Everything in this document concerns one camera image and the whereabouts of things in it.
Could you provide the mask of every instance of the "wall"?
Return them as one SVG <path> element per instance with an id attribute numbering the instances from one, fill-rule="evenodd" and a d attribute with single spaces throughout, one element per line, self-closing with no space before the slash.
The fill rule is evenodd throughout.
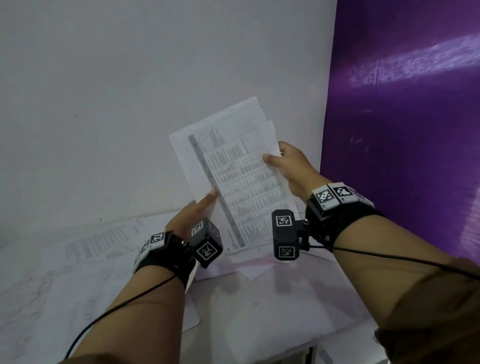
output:
<path id="1" fill-rule="evenodd" d="M 336 0 L 0 3 L 0 245 L 171 211 L 169 133 L 257 96 L 320 164 Z"/>
<path id="2" fill-rule="evenodd" d="M 480 263 L 480 3 L 338 0 L 321 172 Z"/>

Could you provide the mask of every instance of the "person's right arm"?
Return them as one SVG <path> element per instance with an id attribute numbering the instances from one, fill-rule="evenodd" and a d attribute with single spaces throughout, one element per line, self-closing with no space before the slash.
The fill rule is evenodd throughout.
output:
<path id="1" fill-rule="evenodd" d="M 312 190 L 331 182 L 318 174 L 299 149 L 285 142 L 280 142 L 279 146 L 283 156 L 265 155 L 264 161 L 279 168 L 295 196 L 306 201 Z M 337 237 L 335 247 L 402 255 L 442 264 L 453 260 L 448 254 L 380 216 L 364 217 L 348 226 Z M 401 260 L 339 251 L 334 254 L 379 326 L 405 293 L 438 270 Z"/>

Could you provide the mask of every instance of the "person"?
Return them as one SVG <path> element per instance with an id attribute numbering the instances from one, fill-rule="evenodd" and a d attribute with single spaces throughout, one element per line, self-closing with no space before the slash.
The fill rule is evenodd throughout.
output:
<path id="1" fill-rule="evenodd" d="M 264 155 L 279 169 L 291 192 L 306 201 L 331 181 L 318 174 L 294 146 L 279 143 L 281 157 Z M 166 226 L 184 239 L 216 199 L 213 190 L 187 205 Z M 480 274 L 466 259 L 455 259 L 382 216 L 363 217 L 345 228 L 335 247 L 409 256 Z M 377 340 L 393 364 L 480 363 L 480 282 L 409 261 L 334 251 L 335 258 L 379 326 Z M 172 277 L 164 267 L 138 270 L 113 302 L 116 306 Z M 96 323 L 63 364 L 178 363 L 184 285 L 168 284 Z"/>

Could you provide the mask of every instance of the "cable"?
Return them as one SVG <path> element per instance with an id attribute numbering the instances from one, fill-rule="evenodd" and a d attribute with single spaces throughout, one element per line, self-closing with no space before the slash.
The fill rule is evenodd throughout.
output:
<path id="1" fill-rule="evenodd" d="M 169 279 L 164 280 L 162 283 L 159 283 L 159 284 L 157 284 L 156 286 L 153 286 L 152 288 L 147 289 L 145 292 L 142 292 L 142 293 L 136 295 L 135 297 L 132 297 L 132 298 L 130 298 L 129 300 L 126 300 L 125 302 L 122 302 L 122 303 L 116 305 L 115 307 L 110 308 L 110 309 L 109 309 L 108 311 L 106 311 L 105 313 L 101 314 L 99 317 L 97 317 L 95 320 L 93 320 L 91 323 L 89 323 L 89 324 L 87 325 L 87 327 L 85 327 L 85 328 L 82 330 L 82 332 L 81 332 L 80 334 L 78 334 L 78 336 L 77 336 L 77 337 L 75 338 L 75 340 L 73 341 L 72 345 L 70 345 L 70 348 L 68 349 L 67 355 L 65 355 L 64 360 L 67 360 L 67 359 L 68 359 L 68 357 L 70 356 L 73 348 L 74 348 L 75 345 L 77 344 L 78 340 L 80 340 L 80 338 L 84 335 L 84 333 L 86 333 L 89 328 L 91 328 L 94 324 L 96 324 L 96 323 L 97 323 L 98 321 L 100 321 L 102 318 L 104 318 L 104 317 L 108 316 L 109 314 L 111 314 L 112 312 L 115 312 L 115 311 L 117 311 L 118 309 L 120 309 L 120 308 L 128 305 L 130 302 L 135 301 L 137 298 L 140 298 L 140 297 L 142 297 L 142 296 L 145 296 L 147 293 L 150 293 L 151 291 L 157 289 L 158 287 L 163 286 L 165 283 L 170 282 L 170 281 L 171 281 L 172 279 L 174 279 L 175 277 L 176 277 L 176 275 L 173 275 L 173 276 L 171 276 Z"/>
<path id="2" fill-rule="evenodd" d="M 409 262 L 415 262 L 415 263 L 420 263 L 420 264 L 426 264 L 428 266 L 438 267 L 438 268 L 441 268 L 443 270 L 454 272 L 454 273 L 457 273 L 457 274 L 461 274 L 461 275 L 464 275 L 468 278 L 472 278 L 472 279 L 480 281 L 480 276 L 475 274 L 475 273 L 471 273 L 471 272 L 468 272 L 467 270 L 463 270 L 463 269 L 460 269 L 460 268 L 448 266 L 447 264 L 431 262 L 429 260 L 409 258 L 407 256 L 399 256 L 399 255 L 371 253 L 371 252 L 365 252 L 363 250 L 355 250 L 355 249 L 348 249 L 348 248 L 337 248 L 337 247 L 328 248 L 328 247 L 323 246 L 323 245 L 310 245 L 310 248 L 333 249 L 333 250 L 340 250 L 342 252 L 350 252 L 350 253 L 356 253 L 356 254 L 362 254 L 362 255 L 378 256 L 380 258 L 407 260 Z"/>

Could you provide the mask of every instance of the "person's left hand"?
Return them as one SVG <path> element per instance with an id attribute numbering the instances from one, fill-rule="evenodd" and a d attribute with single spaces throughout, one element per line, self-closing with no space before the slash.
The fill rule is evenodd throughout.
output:
<path id="1" fill-rule="evenodd" d="M 165 231 L 173 231 L 183 240 L 191 236 L 191 229 L 204 217 L 204 212 L 215 200 L 217 191 L 211 190 L 199 203 L 190 202 L 165 227 Z"/>

